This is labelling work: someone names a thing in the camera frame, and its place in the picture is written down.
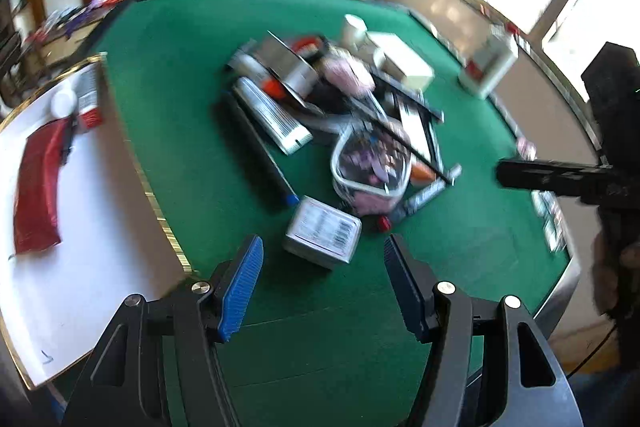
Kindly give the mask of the large white medicine box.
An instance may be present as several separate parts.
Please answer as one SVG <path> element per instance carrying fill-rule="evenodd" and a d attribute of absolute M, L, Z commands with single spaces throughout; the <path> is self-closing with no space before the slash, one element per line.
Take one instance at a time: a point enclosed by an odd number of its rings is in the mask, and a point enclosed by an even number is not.
<path fill-rule="evenodd" d="M 398 35 L 390 32 L 368 31 L 367 42 L 384 54 L 382 71 L 405 87 L 423 92 L 435 77 L 431 65 Z"/>

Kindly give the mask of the white plastic bottle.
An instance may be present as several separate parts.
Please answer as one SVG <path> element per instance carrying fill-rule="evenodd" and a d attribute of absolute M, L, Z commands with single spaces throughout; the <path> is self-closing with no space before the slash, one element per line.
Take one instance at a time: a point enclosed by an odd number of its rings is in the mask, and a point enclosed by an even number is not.
<path fill-rule="evenodd" d="M 367 31 L 367 25 L 361 17 L 354 14 L 345 14 L 341 28 L 341 47 L 348 50 L 358 49 L 367 35 Z"/>

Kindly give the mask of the white gold-rimmed tray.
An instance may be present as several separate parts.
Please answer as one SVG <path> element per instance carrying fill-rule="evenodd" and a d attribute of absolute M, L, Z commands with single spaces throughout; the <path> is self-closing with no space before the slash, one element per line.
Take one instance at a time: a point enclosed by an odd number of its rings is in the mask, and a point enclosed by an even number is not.
<path fill-rule="evenodd" d="M 1 124 L 1 338 L 28 390 L 85 358 L 127 296 L 163 297 L 192 268 L 163 216 L 119 118 L 107 55 L 47 82 Z M 13 213 L 28 138 L 60 92 L 96 82 L 101 124 L 75 133 L 58 177 L 61 242 L 17 254 Z"/>

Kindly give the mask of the pink transparent pencil case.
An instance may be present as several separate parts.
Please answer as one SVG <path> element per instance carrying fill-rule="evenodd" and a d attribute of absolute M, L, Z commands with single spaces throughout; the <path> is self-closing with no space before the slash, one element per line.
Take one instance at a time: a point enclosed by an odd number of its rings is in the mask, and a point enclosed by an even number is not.
<path fill-rule="evenodd" d="M 411 154 L 388 134 L 355 121 L 338 138 L 330 169 L 336 194 L 356 216 L 384 215 L 405 195 Z"/>

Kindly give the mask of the white toothpaste box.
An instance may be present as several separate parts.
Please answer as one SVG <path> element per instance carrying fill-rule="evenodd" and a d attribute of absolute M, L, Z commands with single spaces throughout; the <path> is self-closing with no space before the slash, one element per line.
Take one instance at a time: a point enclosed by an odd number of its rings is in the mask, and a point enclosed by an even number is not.
<path fill-rule="evenodd" d="M 285 155 L 294 154 L 312 140 L 310 131 L 252 80 L 240 77 L 235 81 L 233 92 Z"/>

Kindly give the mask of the white round bottle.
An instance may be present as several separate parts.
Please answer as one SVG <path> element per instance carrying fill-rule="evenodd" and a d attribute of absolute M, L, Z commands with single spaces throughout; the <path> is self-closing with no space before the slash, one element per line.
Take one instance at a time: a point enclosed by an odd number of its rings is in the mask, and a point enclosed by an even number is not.
<path fill-rule="evenodd" d="M 60 89 L 52 95 L 50 113 L 55 119 L 65 119 L 73 116 L 77 108 L 77 95 L 73 89 Z"/>

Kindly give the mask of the black blue-capped marker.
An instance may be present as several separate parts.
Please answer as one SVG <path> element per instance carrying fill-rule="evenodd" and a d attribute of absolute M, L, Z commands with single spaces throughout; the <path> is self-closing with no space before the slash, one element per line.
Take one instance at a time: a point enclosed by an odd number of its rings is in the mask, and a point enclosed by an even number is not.
<path fill-rule="evenodd" d="M 235 96 L 230 92 L 226 93 L 224 103 L 242 135 L 241 142 L 247 150 L 255 176 L 258 176 L 262 185 L 273 194 L 281 206 L 286 208 L 296 206 L 299 203 L 299 197 Z"/>

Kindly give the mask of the white jug red label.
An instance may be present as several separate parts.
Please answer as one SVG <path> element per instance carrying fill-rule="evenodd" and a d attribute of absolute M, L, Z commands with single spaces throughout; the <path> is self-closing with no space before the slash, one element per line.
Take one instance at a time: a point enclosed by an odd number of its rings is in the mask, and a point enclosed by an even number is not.
<path fill-rule="evenodd" d="M 474 98 L 485 100 L 518 59 L 518 28 L 492 25 L 484 43 L 466 61 L 458 81 Z"/>

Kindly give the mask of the pink fluffy pompom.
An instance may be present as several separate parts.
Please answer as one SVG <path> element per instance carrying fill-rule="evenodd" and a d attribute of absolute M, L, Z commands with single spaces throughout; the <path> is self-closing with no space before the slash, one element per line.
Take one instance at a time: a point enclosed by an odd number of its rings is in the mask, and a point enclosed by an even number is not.
<path fill-rule="evenodd" d="M 351 55 L 323 57 L 320 68 L 326 81 L 344 95 L 363 98 L 375 89 L 374 80 L 366 65 Z"/>

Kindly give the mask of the small white barcode box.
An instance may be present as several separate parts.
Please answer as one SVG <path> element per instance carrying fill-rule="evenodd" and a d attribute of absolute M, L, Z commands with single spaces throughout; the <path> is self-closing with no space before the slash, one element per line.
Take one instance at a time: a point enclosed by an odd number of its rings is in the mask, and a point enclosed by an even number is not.
<path fill-rule="evenodd" d="M 315 265 L 333 270 L 349 265 L 358 246 L 361 220 L 305 196 L 286 230 L 283 248 Z"/>

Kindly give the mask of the red foil pouch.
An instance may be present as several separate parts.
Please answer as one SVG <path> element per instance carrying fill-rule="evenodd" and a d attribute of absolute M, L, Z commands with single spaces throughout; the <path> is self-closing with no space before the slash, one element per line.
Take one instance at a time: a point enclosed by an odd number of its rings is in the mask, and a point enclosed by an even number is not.
<path fill-rule="evenodd" d="M 15 254 L 45 251 L 61 242 L 58 231 L 58 174 L 70 118 L 44 124 L 29 135 L 14 198 Z"/>

